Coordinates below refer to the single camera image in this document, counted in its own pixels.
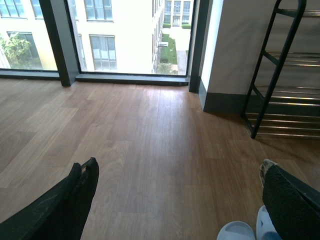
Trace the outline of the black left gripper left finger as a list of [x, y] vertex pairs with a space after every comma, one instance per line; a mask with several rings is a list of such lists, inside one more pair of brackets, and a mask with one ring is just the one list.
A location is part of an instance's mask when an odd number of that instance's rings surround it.
[[99, 179], [91, 157], [74, 163], [67, 177], [0, 224], [2, 240], [79, 240]]

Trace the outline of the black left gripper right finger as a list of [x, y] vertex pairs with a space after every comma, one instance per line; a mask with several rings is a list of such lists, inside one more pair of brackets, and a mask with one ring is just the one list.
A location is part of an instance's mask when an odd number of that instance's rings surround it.
[[262, 201], [282, 240], [320, 238], [320, 192], [264, 159], [260, 165]]

